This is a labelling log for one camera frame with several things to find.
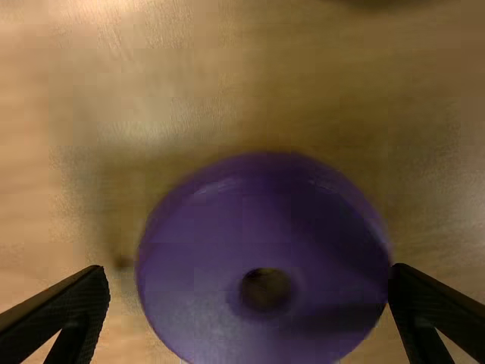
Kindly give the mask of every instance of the wooden table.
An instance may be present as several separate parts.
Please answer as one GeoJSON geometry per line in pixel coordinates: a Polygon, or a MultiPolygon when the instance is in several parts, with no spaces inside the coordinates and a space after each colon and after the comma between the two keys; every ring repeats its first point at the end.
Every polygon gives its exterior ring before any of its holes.
{"type": "MultiPolygon", "coordinates": [[[[482,1],[0,10],[0,310],[102,264],[113,298],[93,362],[178,363],[120,267],[183,175],[259,149],[340,169],[386,218],[396,261],[485,302],[482,1]]],[[[343,362],[406,362],[389,312],[343,362]]]]}

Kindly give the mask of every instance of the purple cylinder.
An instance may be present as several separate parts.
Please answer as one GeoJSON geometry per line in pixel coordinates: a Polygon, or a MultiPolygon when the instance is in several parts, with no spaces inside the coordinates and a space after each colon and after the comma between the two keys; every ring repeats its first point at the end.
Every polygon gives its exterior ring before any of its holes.
{"type": "Polygon", "coordinates": [[[387,301],[389,245],[344,176],[295,153],[211,165],[149,217],[136,283],[158,337],[192,364],[332,363],[371,331],[387,301]],[[241,282],[257,268],[291,282],[257,310],[241,282]]]}

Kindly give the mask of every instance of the purple wheel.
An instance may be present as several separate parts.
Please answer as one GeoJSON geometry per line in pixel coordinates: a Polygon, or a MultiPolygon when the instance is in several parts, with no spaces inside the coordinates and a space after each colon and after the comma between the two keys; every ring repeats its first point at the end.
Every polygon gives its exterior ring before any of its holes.
{"type": "Polygon", "coordinates": [[[383,225],[339,172],[298,154],[218,162],[151,214],[136,283],[158,337],[192,364],[331,363],[387,301],[383,225]]]}

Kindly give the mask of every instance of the hole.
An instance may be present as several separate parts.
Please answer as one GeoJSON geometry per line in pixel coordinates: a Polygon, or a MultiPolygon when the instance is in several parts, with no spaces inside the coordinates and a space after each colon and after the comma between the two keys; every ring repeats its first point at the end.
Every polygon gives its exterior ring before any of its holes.
{"type": "Polygon", "coordinates": [[[239,294],[242,302],[250,309],[274,312],[282,309],[291,300],[291,280],[280,269],[253,269],[242,279],[239,294]]]}

